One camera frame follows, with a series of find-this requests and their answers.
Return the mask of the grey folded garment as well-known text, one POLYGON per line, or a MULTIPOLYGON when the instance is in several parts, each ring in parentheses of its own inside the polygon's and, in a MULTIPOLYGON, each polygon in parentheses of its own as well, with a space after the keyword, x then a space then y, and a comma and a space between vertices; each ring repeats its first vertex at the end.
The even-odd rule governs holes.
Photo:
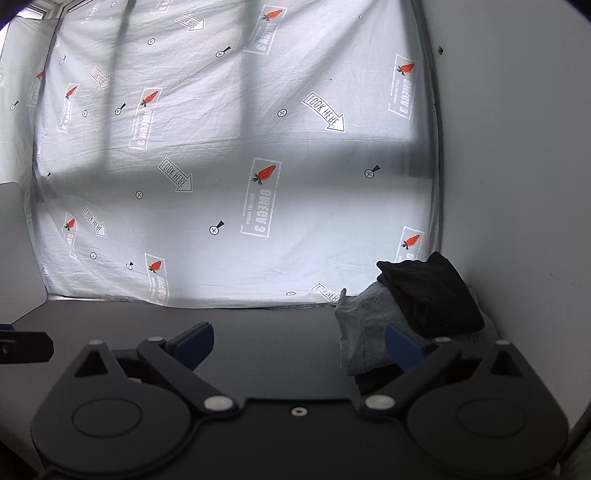
MULTIPOLYGON (((479 310, 484 328, 453 339, 476 352, 486 350, 499 339, 493 322, 479 310)), ((335 320, 341 332, 341 367, 349 376, 393 363, 406 372, 424 359, 432 340, 412 330, 393 295, 379 281, 355 297, 342 294, 335 306, 335 320)))

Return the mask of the black knit sweater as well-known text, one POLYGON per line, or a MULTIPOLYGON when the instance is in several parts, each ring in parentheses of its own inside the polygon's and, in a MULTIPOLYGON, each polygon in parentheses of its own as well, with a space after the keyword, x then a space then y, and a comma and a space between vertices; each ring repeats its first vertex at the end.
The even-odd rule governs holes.
POLYGON ((393 295, 418 335, 457 339, 484 328, 483 316, 467 285, 441 253, 432 253, 426 261, 379 261, 377 267, 377 280, 393 295))

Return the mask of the white rounded board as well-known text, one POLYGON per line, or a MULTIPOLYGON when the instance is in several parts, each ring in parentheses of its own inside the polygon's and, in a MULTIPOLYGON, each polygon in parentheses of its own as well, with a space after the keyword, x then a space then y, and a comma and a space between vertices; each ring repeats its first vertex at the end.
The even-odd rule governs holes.
POLYGON ((47 291, 29 237, 21 188, 1 184, 0 314, 13 324, 44 304, 47 291))

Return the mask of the white printed carrot curtain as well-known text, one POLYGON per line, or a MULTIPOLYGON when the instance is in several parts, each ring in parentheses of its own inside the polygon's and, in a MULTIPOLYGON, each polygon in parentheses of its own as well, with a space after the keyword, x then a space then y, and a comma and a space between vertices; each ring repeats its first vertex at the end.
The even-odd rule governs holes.
POLYGON ((441 243, 415 1, 78 1, 1 45, 1 178, 52 296, 335 301, 441 243))

